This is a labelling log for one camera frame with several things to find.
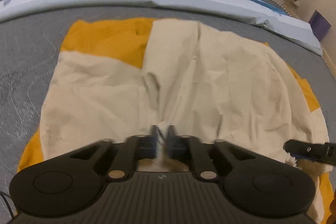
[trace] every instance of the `light blue sheet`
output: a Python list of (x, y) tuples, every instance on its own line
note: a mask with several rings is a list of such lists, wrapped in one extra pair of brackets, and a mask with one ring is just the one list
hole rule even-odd
[(267, 7), (267, 8), (271, 9), (272, 11), (274, 11), (274, 12), (276, 12), (278, 14), (288, 15), (284, 10), (282, 10), (282, 9), (280, 9), (278, 7), (275, 7), (275, 6), (269, 4), (269, 3), (265, 2), (265, 1), (262, 1), (262, 0), (251, 0), (251, 1), (253, 1), (255, 3), (258, 3), (260, 5), (263, 5), (264, 7)]
[(322, 55), (311, 26), (251, 0), (3, 0), (0, 22), (48, 10), (92, 5), (136, 5), (206, 12), (262, 27)]

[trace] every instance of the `wrinkled fabric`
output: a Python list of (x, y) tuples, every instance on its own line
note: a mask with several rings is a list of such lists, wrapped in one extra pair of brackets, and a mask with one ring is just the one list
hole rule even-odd
[[(308, 83), (265, 45), (194, 21), (76, 22), (42, 107), (43, 159), (99, 139), (123, 142), (152, 124), (292, 165), (285, 141), (329, 140)], [(319, 176), (330, 168), (297, 164), (315, 181), (309, 215), (320, 222)]]

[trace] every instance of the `yellow cloth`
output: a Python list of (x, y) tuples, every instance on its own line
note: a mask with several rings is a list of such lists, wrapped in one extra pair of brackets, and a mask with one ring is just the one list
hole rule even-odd
[[(76, 51), (94, 56), (106, 56), (142, 68), (152, 23), (152, 19), (145, 18), (101, 21), (91, 24), (79, 21), (70, 28), (61, 51)], [(292, 68), (290, 70), (302, 89), (310, 112), (320, 108), (309, 83), (305, 79), (301, 79)], [(23, 152), (18, 171), (42, 161), (40, 134), (37, 130)], [(329, 206), (333, 200), (328, 173), (320, 176), (319, 188), (325, 209), (325, 217), (322, 222), (324, 224), (331, 215)]]

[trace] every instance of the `purple object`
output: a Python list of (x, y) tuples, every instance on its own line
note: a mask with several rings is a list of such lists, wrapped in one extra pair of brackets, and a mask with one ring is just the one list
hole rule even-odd
[(315, 10), (313, 16), (309, 20), (309, 24), (311, 25), (313, 34), (320, 42), (331, 27), (330, 23), (317, 10)]

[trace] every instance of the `circular pad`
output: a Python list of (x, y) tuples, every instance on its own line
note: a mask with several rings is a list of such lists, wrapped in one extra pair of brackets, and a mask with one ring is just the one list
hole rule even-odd
[(253, 185), (261, 192), (266, 194), (287, 193), (291, 187), (291, 180), (283, 174), (261, 174), (253, 179)]
[(62, 172), (50, 171), (39, 175), (34, 180), (34, 187), (41, 193), (57, 194), (67, 190), (72, 184), (70, 175)]
[(57, 158), (28, 167), (9, 186), (19, 211), (39, 217), (65, 216), (92, 204), (101, 190), (100, 177), (88, 162)]
[(242, 210), (269, 218), (304, 213), (315, 196), (314, 182), (301, 170), (258, 159), (235, 166), (223, 186), (226, 195)]

